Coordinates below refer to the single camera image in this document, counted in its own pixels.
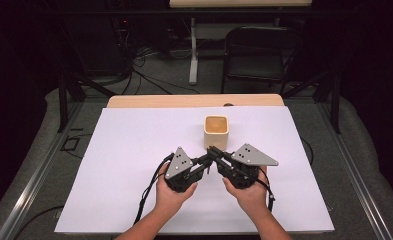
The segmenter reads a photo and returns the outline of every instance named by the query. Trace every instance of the white table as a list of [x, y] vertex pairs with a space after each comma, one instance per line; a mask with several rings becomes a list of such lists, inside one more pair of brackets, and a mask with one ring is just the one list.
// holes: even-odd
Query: white table
[[[128, 229], [141, 194], [164, 157], [178, 146], [190, 157], [205, 154], [206, 115], [228, 117], [227, 151], [248, 142], [280, 162], [278, 167], [268, 168], [268, 175], [277, 199], [273, 214], [285, 230], [334, 230], [293, 119], [278, 95], [128, 96], [111, 100], [100, 116], [55, 232], [111, 234]], [[224, 103], [235, 106], [213, 107]], [[160, 234], [257, 233], [226, 192], [214, 165]], [[154, 206], [154, 191], [143, 216]]]

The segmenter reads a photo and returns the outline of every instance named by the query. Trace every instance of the chair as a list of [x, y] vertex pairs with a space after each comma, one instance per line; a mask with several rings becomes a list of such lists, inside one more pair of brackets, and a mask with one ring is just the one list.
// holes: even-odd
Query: chair
[[221, 93], [229, 81], [281, 84], [283, 94], [287, 72], [302, 45], [296, 30], [283, 27], [239, 27], [225, 38]]

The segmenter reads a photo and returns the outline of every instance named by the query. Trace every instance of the human hand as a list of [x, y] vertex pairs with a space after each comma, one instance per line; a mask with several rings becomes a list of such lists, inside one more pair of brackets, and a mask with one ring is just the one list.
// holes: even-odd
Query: human hand
[[[260, 167], [264, 172], [267, 171], [266, 166]], [[267, 179], [262, 171], [258, 172], [258, 179], [267, 183]], [[228, 178], [223, 178], [225, 188], [227, 191], [233, 195], [239, 206], [245, 211], [245, 213], [254, 220], [257, 214], [259, 214], [260, 210], [267, 209], [266, 198], [267, 198], [267, 189], [262, 186], [260, 183], [255, 182], [252, 186], [245, 189], [237, 189], [233, 186]]]
[[154, 210], [164, 214], [166, 217], [173, 217], [180, 210], [183, 203], [189, 199], [196, 190], [197, 182], [193, 183], [185, 192], [178, 193], [168, 187], [165, 174], [168, 163], [164, 164], [158, 172], [158, 182], [156, 183], [156, 204]]

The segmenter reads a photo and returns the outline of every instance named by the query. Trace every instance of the human arm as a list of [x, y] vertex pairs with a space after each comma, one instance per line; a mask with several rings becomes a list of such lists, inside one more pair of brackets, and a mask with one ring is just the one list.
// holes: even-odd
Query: human arm
[[[261, 171], [259, 171], [258, 179], [267, 183], [267, 179]], [[268, 210], [266, 204], [267, 190], [264, 186], [255, 182], [249, 188], [236, 189], [227, 178], [223, 178], [223, 181], [227, 191], [237, 199], [239, 206], [255, 224], [262, 240], [291, 239]]]
[[[165, 173], [167, 166], [168, 164], [164, 164], [159, 173]], [[162, 175], [159, 176], [156, 183], [156, 204], [153, 210], [116, 239], [152, 240], [180, 210], [183, 203], [193, 195], [196, 187], [197, 183], [193, 183], [185, 192], [178, 193], [168, 187]]]

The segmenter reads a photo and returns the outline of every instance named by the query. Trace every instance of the black curtain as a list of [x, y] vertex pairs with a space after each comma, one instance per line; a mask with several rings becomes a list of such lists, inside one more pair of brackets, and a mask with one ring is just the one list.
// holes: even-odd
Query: black curtain
[[393, 2], [380, 9], [342, 81], [342, 95], [364, 122], [393, 188]]
[[22, 1], [0, 1], [0, 199], [14, 179], [56, 88]]

